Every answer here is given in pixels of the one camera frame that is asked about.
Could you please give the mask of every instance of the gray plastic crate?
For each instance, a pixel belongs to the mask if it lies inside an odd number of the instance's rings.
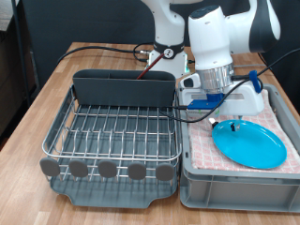
[[[270,84],[270,104],[277,110],[277,120],[300,150],[300,128],[278,90]],[[194,169],[188,139],[188,125],[181,126],[183,165],[180,200],[191,208],[300,212],[300,174],[274,172],[229,172]]]

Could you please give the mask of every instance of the black cable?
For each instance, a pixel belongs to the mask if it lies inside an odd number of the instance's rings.
[[[19,17],[18,17],[16,1],[11,0],[11,5],[12,5],[13,17],[15,19],[15,24],[16,24],[17,38],[18,38],[18,44],[19,44],[19,52],[20,52],[21,65],[22,65],[22,75],[23,75],[24,84],[25,84],[25,93],[26,93],[27,106],[29,108],[30,105],[31,105],[31,101],[30,101],[30,95],[29,95],[29,88],[28,88],[28,81],[27,81],[27,74],[26,74],[26,66],[25,66],[25,60],[24,60],[24,54],[23,54],[23,44],[22,44],[22,39],[21,39],[21,32],[20,32]]]
[[[299,51],[300,51],[300,48],[299,48],[299,49],[292,50],[292,51],[290,51],[290,52],[284,54],[284,55],[281,56],[278,60],[276,60],[274,63],[272,63],[270,66],[266,67],[266,68],[263,69],[261,72],[259,72],[259,73],[257,74],[257,76],[258,76],[258,77],[261,76],[266,70],[270,69],[273,65],[277,64],[278,62],[280,62],[280,61],[281,61],[282,59],[284,59],[285,57],[289,56],[290,54],[297,53],[297,52],[299,52]],[[260,84],[261,84],[261,89],[263,90],[263,82],[262,82],[262,80],[259,79],[259,78],[258,78],[258,80],[259,80],[259,82],[260,82]],[[216,110],[216,109],[224,102],[224,100],[225,100],[225,99],[226,99],[226,98],[227,98],[227,97],[228,97],[228,96],[229,96],[236,88],[238,88],[238,87],[241,86],[242,84],[244,84],[244,83],[246,83],[246,82],[249,82],[249,81],[250,81],[250,79],[245,79],[245,80],[243,80],[242,82],[240,82],[239,84],[237,84],[232,90],[230,90],[230,91],[224,96],[224,98],[217,104],[217,106],[216,106],[214,109],[212,109],[208,114],[206,114],[205,116],[203,116],[203,117],[201,117],[201,118],[199,118],[199,119],[197,119],[197,120],[184,120],[184,119],[176,118],[176,117],[170,116],[170,115],[168,115],[168,114],[162,112],[161,109],[158,109],[158,110],[159,110],[159,112],[160,112],[161,114],[163,114],[163,115],[165,115],[165,116],[167,116],[167,117],[169,117],[169,118],[171,118],[171,119],[173,119],[173,120],[176,120],[176,121],[179,121],[179,122],[188,123],[188,124],[190,124],[190,123],[197,123],[197,122],[200,122],[200,121],[202,121],[203,119],[207,118],[214,110]]]
[[[166,107],[163,107],[163,108],[172,108],[172,109],[175,109],[175,110],[186,110],[188,108],[188,106],[166,106]]]
[[[243,81],[245,79],[250,79],[249,75],[233,75],[232,76],[233,82]]]
[[[133,56],[135,57],[136,60],[139,60],[140,62],[144,62],[144,63],[147,62],[147,59],[140,59],[140,58],[137,57],[137,55],[135,53],[138,53],[136,51],[137,48],[139,48],[142,45],[148,45],[148,44],[154,44],[154,43],[153,42],[145,42],[145,43],[138,44],[136,47],[134,47],[134,49],[133,49]]]
[[[278,60],[276,60],[274,63],[270,64],[268,67],[264,68],[261,72],[259,72],[257,74],[257,76],[260,76],[262,75],[266,70],[272,68],[275,64],[277,64],[278,62],[280,62],[282,59],[284,59],[285,57],[289,56],[290,54],[293,54],[293,53],[297,53],[300,51],[300,48],[299,49],[295,49],[295,50],[292,50],[290,52],[287,52],[286,54],[284,54],[283,56],[281,56]]]
[[[267,63],[267,62],[265,61],[265,59],[263,58],[263,55],[262,55],[261,53],[258,53],[258,55],[260,56],[262,62],[265,64],[265,66],[268,67],[268,63]]]
[[[85,47],[81,47],[81,48],[78,48],[78,49],[74,49],[70,52],[67,52],[65,54],[63,54],[57,61],[57,64],[58,65],[60,63],[60,61],[63,60],[63,58],[65,58],[66,56],[72,54],[72,53],[75,53],[77,51],[81,51],[81,50],[86,50],[86,49],[101,49],[101,50],[108,50],[108,51],[114,51],[114,52],[120,52],[120,53],[134,53],[134,51],[132,50],[120,50],[120,49],[114,49],[114,48],[109,48],[109,47],[102,47],[102,46],[85,46]]]

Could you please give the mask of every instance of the metal wire grid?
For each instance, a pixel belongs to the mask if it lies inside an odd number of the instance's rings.
[[[85,160],[88,181],[100,176],[98,161],[104,158],[116,161],[116,182],[128,179],[133,161],[144,163],[146,179],[156,179],[159,163],[176,167],[181,153],[175,139],[177,124],[160,115],[158,108],[79,105],[76,109],[75,102],[74,97],[49,151],[43,148],[48,156],[58,158],[62,181],[72,177],[68,164],[73,158]]]

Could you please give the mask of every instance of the blue clamp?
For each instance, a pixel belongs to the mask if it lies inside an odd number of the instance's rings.
[[[255,91],[260,94],[262,89],[261,89],[261,86],[259,84],[259,80],[257,78],[257,71],[256,70],[252,70],[249,72],[249,78],[251,79],[252,83],[253,83],[253,86],[254,86],[254,89]]]
[[[207,94],[206,100],[194,99],[188,106],[188,110],[212,110],[224,98],[224,94]]]

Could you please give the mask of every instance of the black wall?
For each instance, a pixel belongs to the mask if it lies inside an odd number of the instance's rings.
[[[299,0],[273,0],[273,3],[282,26],[282,39],[264,55],[267,62],[299,47],[300,38]],[[23,4],[41,86],[73,41],[138,44],[154,40],[152,13],[140,0],[23,0]],[[207,5],[221,5],[225,15],[249,9],[248,0],[204,0],[192,5],[174,5],[172,10],[187,20],[192,11]],[[187,28],[185,41],[188,45]],[[296,62],[300,62],[300,54],[274,67],[274,72],[300,111],[299,101],[294,97],[300,96],[297,87],[300,63]]]

